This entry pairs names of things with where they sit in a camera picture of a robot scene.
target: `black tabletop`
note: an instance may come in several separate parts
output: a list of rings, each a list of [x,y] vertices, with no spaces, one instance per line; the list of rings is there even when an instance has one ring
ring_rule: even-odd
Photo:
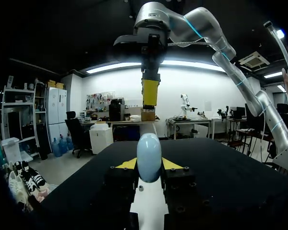
[[[136,141],[108,146],[49,194],[42,207],[70,223],[87,218],[106,170],[136,157],[136,147]],[[164,140],[161,148],[163,157],[195,172],[198,192],[214,211],[259,205],[288,192],[288,178],[212,139]]]

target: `blue water jug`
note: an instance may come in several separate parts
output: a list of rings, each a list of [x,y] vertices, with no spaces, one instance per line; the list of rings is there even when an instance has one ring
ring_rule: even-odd
[[[67,141],[63,138],[62,134],[60,134],[60,141],[59,141],[59,148],[62,154],[66,153],[68,151],[67,148]]]
[[[67,141],[68,150],[73,150],[72,138],[71,138],[71,136],[69,134],[67,134],[66,141]]]
[[[54,154],[55,157],[61,157],[62,153],[60,151],[59,145],[57,143],[56,138],[54,138],[54,141],[51,143],[52,145],[52,152]]]

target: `fluorescent light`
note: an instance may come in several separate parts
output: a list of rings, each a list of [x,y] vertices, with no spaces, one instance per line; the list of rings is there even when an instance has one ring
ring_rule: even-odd
[[[283,37],[285,37],[284,32],[283,32],[282,30],[278,30],[278,31],[276,32],[276,34],[277,34],[277,37],[278,37],[279,39],[282,39]]]
[[[284,89],[283,86],[281,86],[281,85],[277,85],[277,87],[278,87],[282,92],[286,92],[286,90]]]
[[[202,69],[211,69],[216,71],[225,72],[221,67],[219,66],[213,66],[205,63],[200,62],[188,62],[188,61],[170,61],[170,60],[164,60],[161,65],[172,65],[172,66],[187,66],[187,67],[196,67],[196,68],[202,68]]]
[[[272,78],[272,77],[280,76],[282,74],[283,74],[282,72],[272,73],[272,74],[269,74],[269,75],[265,75],[264,78]]]
[[[87,71],[87,73],[97,73],[109,69],[119,69],[122,67],[128,67],[128,66],[140,66],[141,63],[138,62],[123,62],[123,63],[118,63],[118,64],[113,64],[113,65],[108,65],[108,66],[102,66],[99,68],[95,69],[90,69]],[[225,72],[221,67],[219,66],[213,66],[205,63],[200,63],[200,62],[188,62],[188,61],[171,61],[171,60],[164,60],[161,65],[171,65],[171,66],[187,66],[187,67],[196,67],[196,68],[201,68],[201,69],[211,69],[211,70],[216,70],[220,72]]]
[[[90,69],[87,71],[87,73],[97,73],[97,72],[101,72],[101,71],[105,71],[105,70],[109,70],[109,69],[119,69],[122,67],[127,67],[127,66],[140,66],[141,64],[138,62],[122,62],[122,63],[118,63],[118,64],[113,64],[113,65],[108,65],[108,66],[103,66],[103,67],[99,67],[99,68],[95,68],[95,69]]]

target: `office chair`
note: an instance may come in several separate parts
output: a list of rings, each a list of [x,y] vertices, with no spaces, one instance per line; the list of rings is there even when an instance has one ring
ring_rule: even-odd
[[[288,129],[288,105],[287,104],[277,104],[277,111],[279,112],[281,118],[283,119],[287,129]]]
[[[67,128],[72,136],[72,142],[74,145],[74,149],[72,151],[72,154],[74,154],[75,150],[79,150],[77,154],[77,158],[80,158],[81,152],[84,150],[90,151],[93,155],[93,152],[91,150],[91,140],[90,140],[90,134],[89,132],[84,132],[80,121],[75,118],[76,112],[70,111],[66,112],[67,120],[65,120],[65,123],[67,125]]]

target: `yellow triangle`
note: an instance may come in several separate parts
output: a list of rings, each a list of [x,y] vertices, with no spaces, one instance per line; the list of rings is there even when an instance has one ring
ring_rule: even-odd
[[[177,164],[174,164],[173,162],[165,159],[164,157],[162,158],[162,161],[163,161],[164,169],[166,169],[166,170],[168,170],[168,169],[183,169],[183,167],[181,167]],[[118,168],[118,169],[123,169],[123,168],[134,169],[135,163],[136,163],[136,158],[133,158],[130,161],[123,162],[123,164],[117,166],[116,168]]]
[[[162,158],[162,161],[163,161],[163,165],[164,165],[164,169],[165,170],[168,170],[168,169],[183,169],[183,167],[177,165],[177,164],[174,164],[173,162],[165,159],[164,157]]]
[[[123,162],[123,164],[117,166],[116,168],[118,168],[118,169],[123,169],[123,168],[134,169],[135,163],[136,163],[136,158],[133,158],[130,161]]]

